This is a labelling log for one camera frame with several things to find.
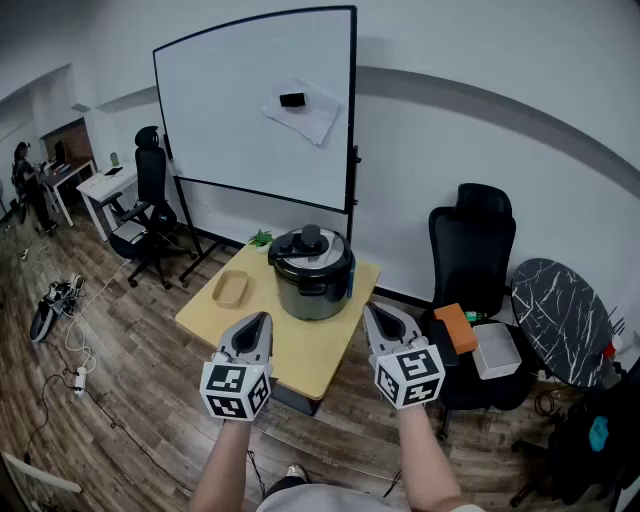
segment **cable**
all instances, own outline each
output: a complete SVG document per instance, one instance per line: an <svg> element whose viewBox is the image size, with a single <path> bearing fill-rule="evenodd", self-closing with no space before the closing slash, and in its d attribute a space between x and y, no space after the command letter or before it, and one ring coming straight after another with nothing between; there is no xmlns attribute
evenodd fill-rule
<svg viewBox="0 0 640 512"><path fill-rule="evenodd" d="M42 400L42 405L44 406L44 423L38 427L36 427L36 429L31 433L31 435L29 436L29 442L27 443L27 447L24 450L24 462L25 464L29 464L29 461L31 460L31 457L29 456L29 447L31 446L31 442L33 441L33 437L38 433L38 431L42 428L44 428L46 426L47 423L49 423L49 408L47 407L47 402L45 402L44 400L44 390L47 387L47 384L49 384L49 382L51 381L51 379L54 378L59 378L62 383L64 384L65 387L73 390L73 386L69 386L65 381L64 381L64 377L60 374L54 373L53 375L50 375L49 377L47 377L47 379L44 381L44 384L42 385L42 391L40 392L40 399Z"/></svg>
<svg viewBox="0 0 640 512"><path fill-rule="evenodd" d="M267 495L267 489L262 481L262 477L260 476L260 472L258 471L258 466L256 466L256 454L251 450L247 451L247 455L249 456L249 460L251 464L253 464L253 470L256 472L256 478L258 479L258 483L260 484L260 490L262 491L262 499Z"/></svg>
<svg viewBox="0 0 640 512"><path fill-rule="evenodd" d="M80 375L78 372L74 372L71 368L69 368L69 365L67 364L67 361L65 361L64 357L62 357L62 353L60 352L60 349L58 348L58 345L55 345L54 343L51 343L50 341L41 341L40 343L42 345L51 345L54 349L56 349L56 352L58 353L58 357L60 358L60 360L64 364L64 370L62 370L62 375L66 375L67 373L72 373L75 376Z"/></svg>
<svg viewBox="0 0 640 512"><path fill-rule="evenodd" d="M556 400L553 397L552 393L555 391L561 391L563 389L568 388L569 386L562 386L561 388L557 388L557 389L549 389L547 391L540 391L540 393L538 393L536 395L535 401L534 401L534 408L536 413L538 414L538 416L542 416L543 418L547 418L549 416L554 416L555 414L558 414L561 410L562 407L558 407L558 409L556 410ZM544 407L543 406L543 399L547 399L548 401L548 405L549 407Z"/></svg>
<svg viewBox="0 0 640 512"><path fill-rule="evenodd" d="M62 279L62 272L60 272L60 269L58 267L54 267L53 265L45 265L42 261L40 261L38 259L38 256L40 256L40 253L43 252L45 254L49 254L49 252L51 252L51 243L47 242L45 245L43 245L41 247L41 249L38 251L38 254L36 254L36 261L35 263L39 263L40 265L42 265L44 268L52 268L54 270L58 271L58 280L60 281Z"/></svg>
<svg viewBox="0 0 640 512"><path fill-rule="evenodd" d="M111 279L109 279L109 280L106 282L106 284L102 287L102 289L101 289L98 293L96 293L96 294L94 295L93 299L91 299L91 300L89 301L89 304L87 304L87 305L83 308L83 310L80 312L80 314L78 314L78 315L77 315L77 316L75 316L75 317L72 317L72 316L70 316L70 315L67 315L67 316L69 316L70 318L73 318L73 322L72 322L72 323L71 323L71 325L69 326L69 330L67 331L67 336L66 336L66 338L64 339L64 348L66 348L67 350L69 350L69 351L71 351L71 352L84 352L84 354L85 354L87 357L86 357L86 359L84 360L84 363L82 364L82 366L83 366L83 367L86 367L86 366L87 366L87 363L88 363L91 359L93 359L93 368L91 368L91 370L87 370L87 373L88 373L88 374L89 374L89 373L91 373L93 370L95 370L95 369L96 369L96 366L98 365L98 362L97 362L96 358L95 358L95 357L92 355L92 353L91 353L91 347L89 347L89 346L87 345L87 332L85 331L85 329L84 329L84 327L83 327L83 326L81 326L81 325L79 325L79 324L78 324L78 325L80 326L80 329L82 329L82 346L81 346L81 347L79 347L79 348L71 348L71 347L69 346L69 343L68 343L68 342L69 342L69 335L71 334L71 329L72 329L72 328L73 328L73 326L78 322L78 319L79 319L79 318L84 314L84 312L85 312L87 309L89 309L89 306L91 306L91 304L93 304L93 301L94 301L94 300L96 300L96 299L98 298L98 296L99 296L99 295L100 295L100 294L101 294L101 293L106 289L106 287L107 287L107 286L109 286L109 284L111 283L111 281L113 281L113 280L116 278L116 276L120 273L120 271L124 268L124 266L125 266L127 263L131 263L131 261L132 261L132 260L127 260L127 261L125 261L122 265L120 265L120 268L117 270L117 272L116 272L115 274L113 274L113 276L111 277Z"/></svg>
<svg viewBox="0 0 640 512"><path fill-rule="evenodd" d="M160 235L162 238L164 238L167 242L169 242L171 245L173 245L176 249L180 249L181 251L186 251L188 249L185 249L184 247L180 247L179 245L174 244L171 240L169 240L166 236L164 236L162 233L157 233L158 235Z"/></svg>
<svg viewBox="0 0 640 512"><path fill-rule="evenodd" d="M56 349L57 349L57 347L56 347L55 345L53 345L52 343L49 343L49 345L51 345L51 346L53 346L54 348L56 348ZM60 352L58 352L58 355L59 355L59 356L60 356L60 358L64 361L64 359L62 358L62 355L60 354ZM68 368L68 367L63 371L63 374L65 373L65 371L68 371L68 372L70 372L70 373L74 373L74 372L71 372L71 370L69 370L69 368ZM44 420L44 423L42 423L42 425L39 425L38 427L36 427L36 428L35 428L35 430L34 430L34 431L31 433L31 435L29 436L29 442L27 443L27 447L26 447L26 449L25 449L25 451L24 451L24 457L23 457L23 460L24 460L25 464L29 464L29 463L30 463L30 461L31 461L31 456L29 455L29 448L31 447L31 443L33 442L33 438L35 437L35 435L36 435L36 434L37 434L41 429L43 429L43 428L47 425L47 423L49 423L49 407L47 406L47 402L46 402L46 401L45 401L45 399L44 399L44 391L45 391L45 389L46 389L46 387L47 387L47 384L49 384L49 382L50 382L51 380L53 380L54 378L59 378L59 379L62 381L62 383L64 384L64 386L65 386L67 389L70 389L70 390L72 390L72 391L81 391L81 390L83 389L83 388L79 388L79 387L76 387L76 386L69 386L69 385L65 382L64 377L62 377L62 375L60 375L60 374L55 373L55 374L50 375L49 377L47 377L47 379L44 381L44 384L42 385L42 391L41 391L41 393L40 393L40 399L42 400L42 405L43 405L43 407L44 407L44 411L45 411L45 420ZM94 403L94 404L96 404L96 405L98 406L98 408L102 411L102 413L103 413L107 418L109 418L109 420L111 421L110 427L111 427L112 429L115 429L116 427L118 427L120 430L122 430L125 434L127 434L127 437L128 437L129 439L131 439L131 441L133 441L133 443L134 443L134 444L135 444L135 445L140 449L140 451L141 451L142 453L144 453L144 454L149 458L149 460L153 463L153 465L154 465L154 466L156 466L157 468L159 468L159 469L160 469L160 470L161 470L165 475L167 475L171 480L173 480L175 483L177 483L180 487L182 487L183 489L185 489L185 490L187 490L187 491L189 491L189 492L193 492L193 489L191 489L190 487L187 487L186 485L184 485L180 480L178 480L177 478L175 478L171 473L169 473L169 472L168 472L166 469L164 469L160 464L158 464L158 463L154 460L154 458L149 454L149 452L147 452L147 451L142 447L142 445L140 445L140 443L138 443L138 441L136 441L136 440L131 436L131 434L129 434L129 432L127 431L127 429L126 429L126 428L124 428L122 425L120 425L118 422L116 422L116 421L113 419L113 416L111 416L111 415L110 415L110 414L109 414L109 413L108 413L108 412L107 412L107 411L106 411L106 410L105 410L105 409L104 409L104 408L103 408L103 407L98 403L98 401L97 401L95 398L93 398L93 395L89 392L89 390L88 390L88 389L84 388L84 392L89 396L89 398L91 398L91 400L93 401L93 403Z"/></svg>
<svg viewBox="0 0 640 512"><path fill-rule="evenodd" d="M89 393L89 390L87 388L84 388L84 392L89 396L89 398L91 398L91 400L93 401L94 404L96 404L98 406L98 409L100 409L104 415L109 418L109 420L111 421L111 428L115 429L116 427L118 427L120 430L122 430L125 434L127 434L127 437L129 439L131 439L131 441L133 441L133 443L140 449L140 451L142 453L144 453L149 460L153 463L154 466L156 466L158 469L160 469L165 475L167 475L171 480L173 480L175 483L177 483L180 487L182 487L183 489L189 491L189 492L193 492L193 489L191 489L190 487L187 487L186 485L184 485L180 480L178 480L177 478L175 478L171 473L169 473L166 469L164 469L160 464L158 464L154 458L149 454L149 452L147 452L147 450L145 450L142 445L140 443L138 443L138 441L136 441L131 434L129 434L129 432L127 431L126 428L124 428L122 425L120 425L119 423L116 422L116 420L113 419L113 416L111 416L107 411L104 410L104 408L98 403L98 401L93 398L93 395L91 393Z"/></svg>
<svg viewBox="0 0 640 512"><path fill-rule="evenodd" d="M393 491L393 488L398 484L401 478L402 478L402 470L398 471L396 473L396 476L393 477L393 480L391 482L391 487L389 487L387 492L384 493L384 496L382 496L383 498L386 498L387 496L389 496L389 494L391 494L391 491Z"/></svg>

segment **person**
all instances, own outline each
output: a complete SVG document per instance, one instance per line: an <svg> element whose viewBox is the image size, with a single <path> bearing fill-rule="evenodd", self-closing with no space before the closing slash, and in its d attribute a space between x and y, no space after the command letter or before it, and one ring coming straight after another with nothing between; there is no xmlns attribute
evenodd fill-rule
<svg viewBox="0 0 640 512"><path fill-rule="evenodd" d="M413 512L482 512L464 500L422 405L398 410L402 478ZM251 424L226 420L189 502L190 512L240 512ZM291 465L257 512L392 512L382 498L332 485L309 484Z"/></svg>
<svg viewBox="0 0 640 512"><path fill-rule="evenodd" d="M21 142L13 152L13 175L15 183L21 185L27 196L27 201L33 206L38 221L46 232L58 226L58 223L49 219L47 211L47 203L42 195L38 180L36 178L36 170L27 161L28 148L24 142Z"/></svg>

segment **desk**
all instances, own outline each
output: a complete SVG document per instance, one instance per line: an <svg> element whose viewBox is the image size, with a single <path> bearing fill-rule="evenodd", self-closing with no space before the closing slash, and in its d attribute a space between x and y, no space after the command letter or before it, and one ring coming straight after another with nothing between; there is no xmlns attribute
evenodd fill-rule
<svg viewBox="0 0 640 512"><path fill-rule="evenodd" d="M62 202L62 197L60 197L60 191L58 190L58 188L60 187L60 185L65 183L69 178L71 178L72 176L75 176L86 167L89 167L93 174L96 173L96 168L93 165L93 161L88 160L83 164L80 164L75 169L72 169L71 171L67 171L63 174L58 174L56 176L46 176L42 180L42 183L46 185L46 189L49 194L49 200L53 205L53 209L56 210L56 213L58 213L58 210L56 209L55 201L53 200L53 196L51 195L51 191L55 192L56 197L58 198L58 203L60 204L60 208L62 208L62 213L64 213L64 216L67 218L67 222L69 223L69 226L72 226L72 227L73 227L73 221L69 216L69 212L67 211L67 208L64 206L64 203Z"/></svg>
<svg viewBox="0 0 640 512"><path fill-rule="evenodd" d="M520 265L511 286L518 324L543 364L567 384L596 385L613 329L595 290L562 263L543 258Z"/></svg>
<svg viewBox="0 0 640 512"><path fill-rule="evenodd" d="M249 284L237 309L214 304L211 294L224 270L244 270ZM267 255L246 245L178 313L176 321L213 346L222 333L240 319L266 311L273 320L273 377L278 379L274 398L313 414L327 392L364 305L378 281L380 267L358 261L353 296L337 315L325 320L299 320L287 313L278 299L273 267Z"/></svg>
<svg viewBox="0 0 640 512"><path fill-rule="evenodd" d="M102 225L98 220L96 211L93 209L91 199L102 202L110 195L120 192L138 181L138 170L135 164L122 162L120 167L122 167L122 170L120 170L118 174L114 174L113 176L105 175L105 172L111 170L111 168L109 168L78 185L78 191L82 194L84 204L87 205L89 215L91 215L91 220L93 220L103 242L107 241L107 235L105 234L104 229L102 229ZM118 228L118 225L113 218L113 213L111 213L111 207L107 205L102 208L102 211L104 211L104 214L107 217L107 222L109 223L111 231L115 231Z"/></svg>

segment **power strip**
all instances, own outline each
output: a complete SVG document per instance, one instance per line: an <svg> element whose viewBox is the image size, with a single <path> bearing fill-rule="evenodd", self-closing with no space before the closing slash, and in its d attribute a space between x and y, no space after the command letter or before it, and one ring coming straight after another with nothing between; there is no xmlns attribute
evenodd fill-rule
<svg viewBox="0 0 640 512"><path fill-rule="evenodd" d="M78 375L76 376L76 388L81 388L80 390L75 390L74 393L78 396L84 395L84 387L87 382L87 369L84 366L78 368Z"/></svg>

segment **rice cooker lid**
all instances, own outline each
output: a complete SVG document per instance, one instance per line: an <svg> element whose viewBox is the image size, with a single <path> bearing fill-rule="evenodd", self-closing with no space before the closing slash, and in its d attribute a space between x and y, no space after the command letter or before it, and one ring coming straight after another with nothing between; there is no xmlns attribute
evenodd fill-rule
<svg viewBox="0 0 640 512"><path fill-rule="evenodd" d="M351 248L341 234L309 224L276 238L269 264L294 281L326 278L350 268Z"/></svg>

